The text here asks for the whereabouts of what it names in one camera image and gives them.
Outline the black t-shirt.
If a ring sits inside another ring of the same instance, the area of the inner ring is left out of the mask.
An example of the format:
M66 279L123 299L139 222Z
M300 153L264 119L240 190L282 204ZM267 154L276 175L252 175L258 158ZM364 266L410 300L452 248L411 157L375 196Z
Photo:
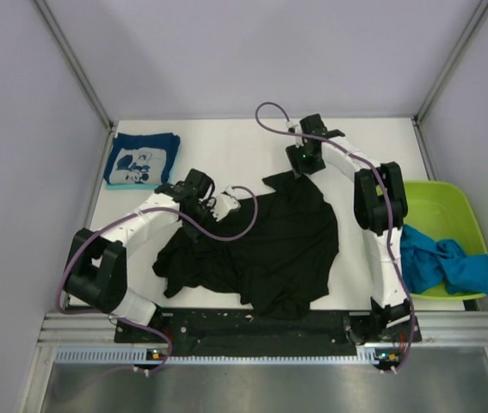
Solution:
M263 178L271 193L244 199L221 222L207 223L213 234L192 240L178 230L158 252L152 268L167 280L164 296L185 287L236 293L256 314L294 320L311 302L329 293L330 269L339 251L337 218L331 204L306 176L287 171Z

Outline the aluminium frame rail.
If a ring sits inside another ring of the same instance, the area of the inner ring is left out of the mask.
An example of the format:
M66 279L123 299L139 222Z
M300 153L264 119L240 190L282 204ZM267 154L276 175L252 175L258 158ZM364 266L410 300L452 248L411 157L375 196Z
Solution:
M422 344L438 346L488 346L488 311L419 311L417 332ZM305 329L284 323L258 323L247 317L226 328L230 333L297 333ZM106 317L45 316L38 335L39 345L111 344L116 328Z

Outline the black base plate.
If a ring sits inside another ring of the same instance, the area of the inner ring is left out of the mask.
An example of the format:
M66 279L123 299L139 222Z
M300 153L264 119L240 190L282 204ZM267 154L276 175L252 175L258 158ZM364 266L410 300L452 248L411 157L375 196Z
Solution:
M377 330L368 311L313 310L296 320L255 315L248 309L166 308L154 325L166 335L174 356L354 355L361 344L401 343L404 322Z

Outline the aluminium corner post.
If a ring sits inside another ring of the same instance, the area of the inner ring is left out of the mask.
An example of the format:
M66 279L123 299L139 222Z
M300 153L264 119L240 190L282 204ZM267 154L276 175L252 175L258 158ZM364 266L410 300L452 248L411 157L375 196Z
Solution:
M82 90L85 99L88 101L93 112L101 124L110 131L113 128L113 121L110 119L104 105L102 104L95 88L92 86L79 58L68 41L64 30L59 25L50 5L45 0L32 0L31 4L35 7L41 20L44 22L48 32L59 48L60 54L65 60L69 70L74 76L79 88Z
M446 84L460 63L464 53L473 41L476 33L482 27L488 16L488 0L477 1L473 13L468 18L466 26L461 30L457 41L438 72L435 81L423 99L418 111L413 117L414 125L420 126L428 116L439 95L444 91Z

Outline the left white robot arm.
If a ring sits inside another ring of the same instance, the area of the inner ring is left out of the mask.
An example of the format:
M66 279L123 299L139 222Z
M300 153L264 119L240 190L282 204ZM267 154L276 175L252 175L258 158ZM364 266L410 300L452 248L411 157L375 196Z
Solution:
M191 169L184 180L154 189L140 206L101 230L78 231L60 292L83 301L92 311L132 322L145 341L158 339L164 322L158 306L128 286L128 258L155 233L185 216L198 224L209 218L214 189L210 176Z

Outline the left aluminium corner post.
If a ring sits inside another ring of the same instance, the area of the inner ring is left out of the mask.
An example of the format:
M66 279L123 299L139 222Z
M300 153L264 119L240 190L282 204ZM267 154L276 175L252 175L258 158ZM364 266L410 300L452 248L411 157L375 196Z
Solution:
M101 124L110 131L113 128L113 121L110 119L104 105L102 104L95 88L92 86L79 58L68 41L64 30L59 25L50 5L45 0L32 0L31 4L35 7L41 20L44 22L48 32L59 48L60 54L65 60L69 70L74 76L79 88L82 90L85 99L88 101L93 112Z

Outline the folded navy printed t-shirt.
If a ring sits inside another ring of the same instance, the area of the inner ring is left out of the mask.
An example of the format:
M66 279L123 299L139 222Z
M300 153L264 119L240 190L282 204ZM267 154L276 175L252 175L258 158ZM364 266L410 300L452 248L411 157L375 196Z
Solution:
M109 186L156 187L169 181L181 138L174 133L118 133L103 174Z

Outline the right aluminium corner post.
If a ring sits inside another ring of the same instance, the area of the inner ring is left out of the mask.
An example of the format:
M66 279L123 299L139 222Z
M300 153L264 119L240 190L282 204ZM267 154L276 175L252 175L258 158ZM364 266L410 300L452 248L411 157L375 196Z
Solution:
M488 0L477 1L473 13L468 18L466 26L461 30L457 41L438 72L435 81L423 99L418 111L413 117L414 125L420 126L428 116L439 95L444 91L446 84L460 63L464 53L473 41L476 33L482 27L488 16Z

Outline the folded turquoise t-shirt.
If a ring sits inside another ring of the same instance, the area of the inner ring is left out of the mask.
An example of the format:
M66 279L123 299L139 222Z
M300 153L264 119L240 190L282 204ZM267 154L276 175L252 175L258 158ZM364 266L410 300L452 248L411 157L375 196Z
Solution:
M149 185L142 183L128 184L108 184L104 183L103 188L106 190L154 190L158 185Z

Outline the blue crumpled t-shirt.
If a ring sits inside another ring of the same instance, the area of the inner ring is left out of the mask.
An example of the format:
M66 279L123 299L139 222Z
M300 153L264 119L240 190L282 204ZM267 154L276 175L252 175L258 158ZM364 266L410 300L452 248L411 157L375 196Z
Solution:
M488 295L488 255L468 255L453 239L439 241L410 225L400 239L402 275L411 293L443 284L446 293Z

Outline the green plastic basin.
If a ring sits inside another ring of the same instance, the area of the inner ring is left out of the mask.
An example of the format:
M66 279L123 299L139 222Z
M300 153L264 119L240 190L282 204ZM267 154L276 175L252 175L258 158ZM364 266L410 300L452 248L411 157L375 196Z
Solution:
M408 214L405 225L439 241L455 240L468 255L487 254L488 249L473 207L465 193L453 184L438 181L407 181L405 192ZM456 301L483 298L482 293L446 293L441 283L422 294L411 294L418 299Z

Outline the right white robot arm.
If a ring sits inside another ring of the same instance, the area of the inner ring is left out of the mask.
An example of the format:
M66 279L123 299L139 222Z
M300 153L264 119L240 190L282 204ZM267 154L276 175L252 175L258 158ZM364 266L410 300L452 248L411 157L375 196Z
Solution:
M380 163L353 146L345 134L329 130L319 114L286 122L295 143L286 149L297 177L310 176L331 165L354 186L353 211L362 229L373 281L368 324L362 339L392 339L411 320L410 292L404 283L400 238L408 203L402 171L395 162Z

